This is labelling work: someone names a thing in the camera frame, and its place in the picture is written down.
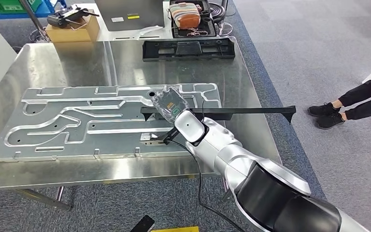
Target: stainless steel table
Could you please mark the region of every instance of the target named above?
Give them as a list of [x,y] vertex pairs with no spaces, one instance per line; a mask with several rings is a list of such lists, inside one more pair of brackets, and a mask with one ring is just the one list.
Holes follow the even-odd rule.
[[[0,83],[0,131],[30,87],[216,83],[223,107],[259,107],[238,46],[235,50],[234,60],[143,62],[141,41],[27,44]],[[234,115],[226,126],[246,149],[280,162],[264,115]],[[204,174],[212,174],[207,167],[202,170]],[[28,188],[110,184],[196,174],[197,166],[191,156],[0,162],[0,190],[16,190],[23,196],[68,209],[69,206],[60,201]],[[57,200],[62,191],[60,188]]]

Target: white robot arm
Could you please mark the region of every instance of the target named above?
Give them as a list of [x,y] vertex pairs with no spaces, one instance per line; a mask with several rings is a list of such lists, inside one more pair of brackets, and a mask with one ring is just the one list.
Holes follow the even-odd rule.
[[369,232],[332,204],[311,197],[308,183],[270,159],[245,150],[232,132],[181,112],[174,122],[187,148],[230,188],[241,213],[264,232]]

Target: plastic bag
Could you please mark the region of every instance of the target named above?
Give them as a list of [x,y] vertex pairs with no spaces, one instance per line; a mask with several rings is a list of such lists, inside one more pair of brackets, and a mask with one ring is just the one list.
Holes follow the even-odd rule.
[[161,116],[170,123],[174,123],[175,118],[189,108],[187,101],[173,87],[157,92],[152,96],[151,101]]

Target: person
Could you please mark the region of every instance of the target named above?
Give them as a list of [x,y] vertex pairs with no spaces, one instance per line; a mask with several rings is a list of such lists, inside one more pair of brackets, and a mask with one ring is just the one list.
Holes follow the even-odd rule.
[[371,116],[371,100],[357,107],[340,113],[342,106],[347,107],[371,98],[371,80],[346,92],[340,98],[321,106],[311,106],[308,113],[318,117],[317,125],[321,129],[331,129],[348,120],[358,120]]

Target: black case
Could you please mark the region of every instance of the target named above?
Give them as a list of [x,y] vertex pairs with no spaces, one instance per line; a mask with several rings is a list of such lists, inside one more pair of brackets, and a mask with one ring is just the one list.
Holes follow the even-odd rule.
[[210,5],[207,0],[170,0],[170,5],[172,4],[177,4],[181,2],[187,2],[187,3],[193,3],[195,5],[200,5],[202,8],[202,11],[200,12],[200,24],[198,29],[199,30],[204,30],[208,32],[207,35],[204,33],[201,33],[201,35],[196,35],[196,36],[187,36],[191,30],[184,30],[184,29],[179,29],[177,25],[174,23],[173,20],[171,20],[171,33],[173,35],[173,38],[198,38],[198,37],[215,37],[217,36],[214,22],[210,18]]

